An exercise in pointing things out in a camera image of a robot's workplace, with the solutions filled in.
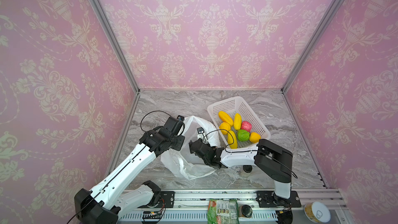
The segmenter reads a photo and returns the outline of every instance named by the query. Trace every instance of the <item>marble floor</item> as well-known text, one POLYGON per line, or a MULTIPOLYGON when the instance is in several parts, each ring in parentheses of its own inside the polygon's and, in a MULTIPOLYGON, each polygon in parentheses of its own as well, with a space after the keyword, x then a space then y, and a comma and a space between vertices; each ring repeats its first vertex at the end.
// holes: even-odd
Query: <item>marble floor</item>
MULTIPOLYGON (((251 106, 260 120, 271 132, 270 141, 290 150, 293 153, 292 170, 298 179, 292 177, 293 187, 322 187, 318 171, 312 162, 306 147, 296 129, 296 125, 282 98, 280 89, 264 91, 141 91, 137 109, 132 119, 130 130, 127 134, 119 163, 132 151, 142 137, 140 122, 142 117, 154 110, 163 110, 177 117, 195 115, 210 122, 207 106, 234 96, 243 97, 251 106)), ((167 120, 167 115, 156 112, 148 115, 142 128, 149 130, 162 125, 167 120)), ((127 187, 136 189, 144 181, 151 180, 162 189, 181 188, 273 188, 273 180, 258 167, 248 178, 240 176, 241 166, 216 170, 206 177, 188 180, 177 178, 163 165, 160 156, 150 163, 133 182, 127 187)))

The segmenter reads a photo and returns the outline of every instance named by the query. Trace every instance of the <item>green package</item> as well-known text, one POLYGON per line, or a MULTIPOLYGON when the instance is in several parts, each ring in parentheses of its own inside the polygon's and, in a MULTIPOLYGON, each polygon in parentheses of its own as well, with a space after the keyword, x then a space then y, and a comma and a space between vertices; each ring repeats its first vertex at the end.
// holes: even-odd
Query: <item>green package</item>
POLYGON ((236 199, 229 201, 210 199, 207 224, 239 224, 236 199))

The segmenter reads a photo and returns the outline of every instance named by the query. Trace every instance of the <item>plastic bag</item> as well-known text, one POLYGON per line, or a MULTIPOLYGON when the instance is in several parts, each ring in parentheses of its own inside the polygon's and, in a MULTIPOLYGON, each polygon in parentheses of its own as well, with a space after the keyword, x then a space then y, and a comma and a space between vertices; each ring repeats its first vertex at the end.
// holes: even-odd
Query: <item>plastic bag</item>
MULTIPOLYGON (((169 149, 162 153, 160 160, 166 168, 168 168, 175 177, 185 177, 187 179, 196 179, 210 175, 215 171, 213 167, 205 165, 200 157, 191 154, 189 151, 189 142, 197 140, 197 128, 202 127, 206 133, 217 130, 217 128, 209 121, 189 116, 184 120, 185 129, 182 135, 185 136, 181 150, 178 152, 169 149)), ((207 135, 210 146, 220 147, 220 139, 218 132, 212 132, 207 135)))

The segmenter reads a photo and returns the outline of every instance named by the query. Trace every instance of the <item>floral pattern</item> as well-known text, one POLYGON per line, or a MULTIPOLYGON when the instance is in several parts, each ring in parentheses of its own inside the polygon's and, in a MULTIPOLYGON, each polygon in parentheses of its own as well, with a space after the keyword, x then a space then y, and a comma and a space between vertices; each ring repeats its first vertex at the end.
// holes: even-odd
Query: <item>floral pattern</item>
POLYGON ((287 98, 357 223, 398 210, 398 0, 344 0, 287 98))
POLYGON ((142 89, 280 88, 331 2, 100 1, 142 89))
POLYGON ((76 192, 105 175, 135 94, 88 0, 0 11, 0 223, 66 223, 76 192))

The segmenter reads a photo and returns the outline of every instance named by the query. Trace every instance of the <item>pink wallpaper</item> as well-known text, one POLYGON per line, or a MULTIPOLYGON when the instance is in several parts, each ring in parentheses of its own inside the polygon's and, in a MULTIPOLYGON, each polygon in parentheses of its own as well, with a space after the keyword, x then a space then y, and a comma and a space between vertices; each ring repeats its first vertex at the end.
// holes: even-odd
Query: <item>pink wallpaper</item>
POLYGON ((100 0, 149 88, 280 88, 331 0, 100 0))
POLYGON ((396 223, 398 0, 345 0, 287 96, 357 224, 396 223))
POLYGON ((0 223, 66 223, 134 94, 88 0, 0 0, 0 56, 0 223))

